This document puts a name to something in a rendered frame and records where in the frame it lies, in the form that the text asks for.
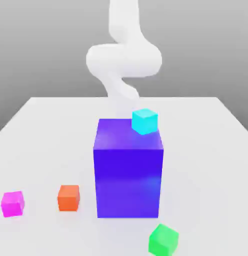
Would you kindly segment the small cyan cube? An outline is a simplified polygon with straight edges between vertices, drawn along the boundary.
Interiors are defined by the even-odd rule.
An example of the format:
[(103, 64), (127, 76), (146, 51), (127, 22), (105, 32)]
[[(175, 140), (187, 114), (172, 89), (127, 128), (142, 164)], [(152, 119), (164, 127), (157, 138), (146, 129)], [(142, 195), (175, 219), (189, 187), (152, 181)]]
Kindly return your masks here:
[(158, 130), (158, 114), (148, 108), (132, 112), (131, 127), (140, 135), (154, 133)]

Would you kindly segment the small orange cube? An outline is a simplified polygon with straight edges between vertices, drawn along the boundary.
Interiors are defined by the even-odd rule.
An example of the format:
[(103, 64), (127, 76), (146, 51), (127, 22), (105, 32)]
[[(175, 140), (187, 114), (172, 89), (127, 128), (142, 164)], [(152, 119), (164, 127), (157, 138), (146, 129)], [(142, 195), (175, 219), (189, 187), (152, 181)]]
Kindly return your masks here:
[(61, 185), (57, 203), (60, 211), (76, 212), (80, 202), (80, 190), (78, 185)]

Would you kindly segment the small green cube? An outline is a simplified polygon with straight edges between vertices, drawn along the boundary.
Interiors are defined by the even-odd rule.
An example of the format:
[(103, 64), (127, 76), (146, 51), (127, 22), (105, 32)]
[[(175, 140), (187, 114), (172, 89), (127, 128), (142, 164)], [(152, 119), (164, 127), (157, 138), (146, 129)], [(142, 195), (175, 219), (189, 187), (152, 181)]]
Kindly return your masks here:
[(159, 224), (149, 236), (148, 252), (154, 256), (173, 256), (179, 241), (179, 233)]

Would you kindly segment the small magenta cube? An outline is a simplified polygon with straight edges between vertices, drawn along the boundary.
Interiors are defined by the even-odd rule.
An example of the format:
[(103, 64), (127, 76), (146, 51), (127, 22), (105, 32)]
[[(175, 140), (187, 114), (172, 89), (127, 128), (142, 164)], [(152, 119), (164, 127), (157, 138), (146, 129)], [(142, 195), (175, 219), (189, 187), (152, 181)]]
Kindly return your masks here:
[(0, 206), (5, 218), (22, 216), (25, 207), (22, 191), (5, 192)]

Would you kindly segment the large purple box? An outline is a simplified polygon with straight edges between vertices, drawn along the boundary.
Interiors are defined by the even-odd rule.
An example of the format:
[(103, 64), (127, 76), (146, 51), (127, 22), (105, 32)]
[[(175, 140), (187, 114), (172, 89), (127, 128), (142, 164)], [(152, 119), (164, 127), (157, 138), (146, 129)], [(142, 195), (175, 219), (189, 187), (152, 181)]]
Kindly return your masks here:
[(98, 218), (157, 218), (163, 159), (159, 131), (141, 135), (130, 119), (99, 119), (93, 146)]

